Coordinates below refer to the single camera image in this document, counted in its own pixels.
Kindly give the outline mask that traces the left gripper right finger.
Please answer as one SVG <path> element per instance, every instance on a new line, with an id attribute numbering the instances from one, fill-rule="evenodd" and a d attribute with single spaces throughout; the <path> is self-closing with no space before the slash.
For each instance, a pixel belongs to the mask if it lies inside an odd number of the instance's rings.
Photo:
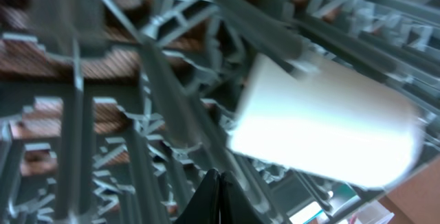
<path id="1" fill-rule="evenodd" d="M 239 182 L 230 171 L 221 174 L 220 183 L 221 224 L 263 224 L 263 220 L 258 216 Z"/>

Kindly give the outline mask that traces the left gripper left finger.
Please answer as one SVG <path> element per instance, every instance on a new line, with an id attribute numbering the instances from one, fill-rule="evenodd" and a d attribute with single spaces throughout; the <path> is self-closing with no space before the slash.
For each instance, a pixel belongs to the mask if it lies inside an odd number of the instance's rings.
<path id="1" fill-rule="evenodd" d="M 220 174 L 210 169 L 175 224 L 217 224 L 219 222 Z"/>

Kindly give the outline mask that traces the white paper cup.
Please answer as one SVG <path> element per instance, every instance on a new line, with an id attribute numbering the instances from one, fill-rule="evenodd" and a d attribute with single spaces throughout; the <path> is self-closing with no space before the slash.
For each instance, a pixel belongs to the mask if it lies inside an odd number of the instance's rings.
<path id="1" fill-rule="evenodd" d="M 319 55 L 289 74 L 258 55 L 228 148 L 371 189 L 397 185 L 420 157 L 419 109 L 396 90 Z"/>

